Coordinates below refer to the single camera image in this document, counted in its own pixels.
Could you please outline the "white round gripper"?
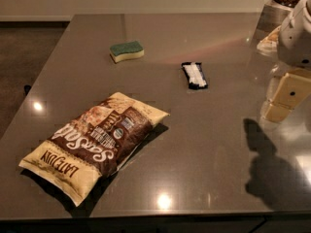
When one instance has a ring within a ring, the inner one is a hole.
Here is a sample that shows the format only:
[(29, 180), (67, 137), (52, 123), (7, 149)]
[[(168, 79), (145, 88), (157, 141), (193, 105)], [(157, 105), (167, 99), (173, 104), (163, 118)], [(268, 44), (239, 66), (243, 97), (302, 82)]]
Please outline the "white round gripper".
[[(300, 0), (281, 24), (278, 58), (290, 66), (311, 67), (311, 0)], [(295, 68), (269, 84), (261, 116), (283, 121), (311, 94), (311, 71)]]

